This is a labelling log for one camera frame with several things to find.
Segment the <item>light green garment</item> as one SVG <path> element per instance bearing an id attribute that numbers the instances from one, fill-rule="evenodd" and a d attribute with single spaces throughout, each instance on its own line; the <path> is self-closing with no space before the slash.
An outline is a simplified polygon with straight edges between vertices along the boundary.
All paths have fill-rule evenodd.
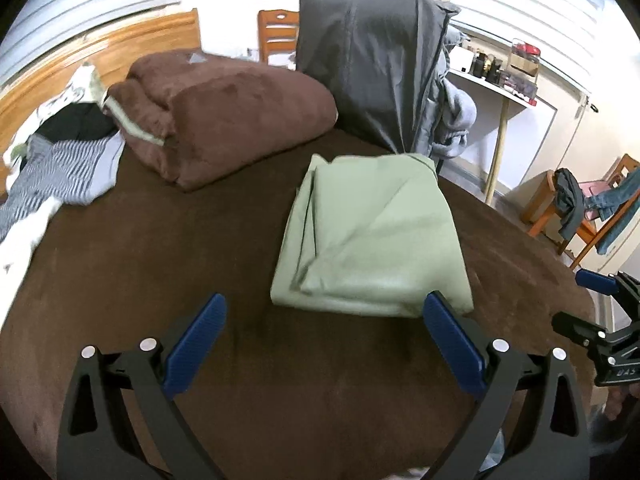
<path id="1" fill-rule="evenodd" d="M 420 154 L 312 156 L 286 222 L 272 302 L 418 318 L 430 292 L 460 314 L 474 309 L 434 162 Z"/>

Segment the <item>wooden chair with clothes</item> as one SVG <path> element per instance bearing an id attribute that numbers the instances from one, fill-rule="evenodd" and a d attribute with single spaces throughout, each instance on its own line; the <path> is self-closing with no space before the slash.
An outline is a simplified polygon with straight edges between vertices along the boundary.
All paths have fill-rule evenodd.
<path id="1" fill-rule="evenodd" d="M 576 269 L 591 249 L 603 255 L 639 210 L 639 163 L 624 155 L 601 180 L 579 182 L 566 168 L 549 170 L 521 213 L 528 235 L 536 237 L 552 218 L 560 220 L 564 252 L 573 238 L 584 247 L 570 268 Z"/>

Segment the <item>brown bed cover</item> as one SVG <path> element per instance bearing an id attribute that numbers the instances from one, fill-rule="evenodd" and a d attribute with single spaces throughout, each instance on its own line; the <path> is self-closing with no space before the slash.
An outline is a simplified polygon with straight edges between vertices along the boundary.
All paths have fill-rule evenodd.
<path id="1" fill-rule="evenodd" d="M 224 295 L 180 411 L 231 479 L 381 479 L 427 466 L 473 400 L 417 318 L 277 307 L 270 287 L 311 157 L 378 156 L 338 130 L 182 192 L 124 151 L 114 188 L 50 221 L 1 331 L 1 407 L 47 472 L 82 348 L 137 347 Z"/>

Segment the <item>white fleece garment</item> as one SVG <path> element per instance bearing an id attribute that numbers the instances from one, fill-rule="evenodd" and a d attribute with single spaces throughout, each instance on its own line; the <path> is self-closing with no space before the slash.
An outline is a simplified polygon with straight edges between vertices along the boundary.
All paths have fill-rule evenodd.
<path id="1" fill-rule="evenodd" d="M 6 322 L 14 299 L 24 281 L 32 255 L 42 241 L 51 218 L 62 202 L 49 197 L 40 207 L 11 226 L 1 243 L 0 318 Z"/>

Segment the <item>white desk with items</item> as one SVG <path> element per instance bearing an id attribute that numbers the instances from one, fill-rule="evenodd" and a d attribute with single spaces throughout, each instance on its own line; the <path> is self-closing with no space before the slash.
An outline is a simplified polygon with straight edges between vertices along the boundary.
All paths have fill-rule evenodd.
<path id="1" fill-rule="evenodd" d="M 476 53 L 455 47 L 447 79 L 469 93 L 477 118 L 469 147 L 454 162 L 480 179 L 480 188 L 503 196 L 524 180 L 555 118 L 555 108 L 533 106 L 472 73 Z"/>

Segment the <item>striped grey white shirt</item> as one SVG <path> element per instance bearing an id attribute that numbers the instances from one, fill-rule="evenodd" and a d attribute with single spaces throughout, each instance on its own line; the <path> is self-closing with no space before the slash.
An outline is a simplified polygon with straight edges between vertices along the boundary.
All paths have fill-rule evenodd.
<path id="1" fill-rule="evenodd" d="M 63 204 L 87 206 L 116 183 L 124 138 L 51 143 L 42 136 L 29 140 L 30 159 L 13 182 L 1 206 L 1 235 L 49 198 Z"/>

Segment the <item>black garment on bed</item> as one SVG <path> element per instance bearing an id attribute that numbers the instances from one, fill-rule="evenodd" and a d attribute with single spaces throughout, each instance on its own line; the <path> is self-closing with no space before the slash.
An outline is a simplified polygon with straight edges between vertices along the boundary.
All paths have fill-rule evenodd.
<path id="1" fill-rule="evenodd" d="M 36 133 L 56 143 L 100 140 L 117 131 L 114 120 L 105 115 L 96 103 L 72 103 L 46 119 Z"/>

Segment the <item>grey garment bag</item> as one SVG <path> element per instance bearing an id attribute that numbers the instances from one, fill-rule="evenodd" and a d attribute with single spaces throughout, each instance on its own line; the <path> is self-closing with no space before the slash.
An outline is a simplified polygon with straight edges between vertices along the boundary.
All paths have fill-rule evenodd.
<path id="1" fill-rule="evenodd" d="M 338 128 L 394 153 L 457 157 L 475 120 L 446 78 L 459 11 L 442 0 L 299 0 L 296 67 L 333 94 Z"/>

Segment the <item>folded brown blanket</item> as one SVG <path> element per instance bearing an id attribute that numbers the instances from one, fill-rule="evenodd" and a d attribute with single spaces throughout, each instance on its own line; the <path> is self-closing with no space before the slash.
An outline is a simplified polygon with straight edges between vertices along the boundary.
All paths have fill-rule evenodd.
<path id="1" fill-rule="evenodd" d="M 104 105 L 140 162 L 185 191 L 314 140 L 338 116 L 314 78 L 195 49 L 138 58 Z"/>

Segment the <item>cartoon print pillow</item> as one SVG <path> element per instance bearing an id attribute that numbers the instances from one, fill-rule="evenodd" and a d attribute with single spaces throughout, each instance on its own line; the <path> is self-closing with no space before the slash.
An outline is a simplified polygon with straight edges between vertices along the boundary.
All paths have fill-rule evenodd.
<path id="1" fill-rule="evenodd" d="M 32 114 L 17 128 L 9 146 L 2 154 L 4 166 L 13 172 L 12 167 L 15 165 L 15 156 L 12 152 L 14 148 L 25 143 L 28 137 L 35 133 L 46 119 L 61 108 L 72 103 L 96 103 L 102 106 L 104 94 L 105 86 L 96 66 L 91 63 L 82 64 L 74 71 L 60 93 L 37 106 L 32 111 Z"/>

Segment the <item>wooden headboard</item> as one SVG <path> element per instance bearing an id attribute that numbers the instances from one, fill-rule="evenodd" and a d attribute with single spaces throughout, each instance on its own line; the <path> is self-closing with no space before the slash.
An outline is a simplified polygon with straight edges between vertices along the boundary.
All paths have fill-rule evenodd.
<path id="1" fill-rule="evenodd" d="M 195 9 L 149 12 L 74 39 L 46 55 L 1 91 L 1 149 L 42 103 L 61 93 L 81 65 L 96 68 L 110 86 L 123 80 L 131 64 L 147 54 L 201 47 Z"/>

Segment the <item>window blinds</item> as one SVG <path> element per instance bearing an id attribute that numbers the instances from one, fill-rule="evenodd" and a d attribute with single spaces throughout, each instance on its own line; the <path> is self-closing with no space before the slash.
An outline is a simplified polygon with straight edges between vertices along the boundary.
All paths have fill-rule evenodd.
<path id="1" fill-rule="evenodd" d="M 27 0 L 1 41 L 1 82 L 60 44 L 108 22 L 181 0 Z"/>

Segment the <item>wooden chair by wall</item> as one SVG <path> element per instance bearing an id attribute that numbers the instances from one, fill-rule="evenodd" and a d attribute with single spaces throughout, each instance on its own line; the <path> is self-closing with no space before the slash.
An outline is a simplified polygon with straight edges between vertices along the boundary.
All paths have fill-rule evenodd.
<path id="1" fill-rule="evenodd" d="M 259 59 L 267 63 L 271 55 L 293 54 L 297 47 L 299 13 L 289 10 L 260 10 L 257 14 Z"/>

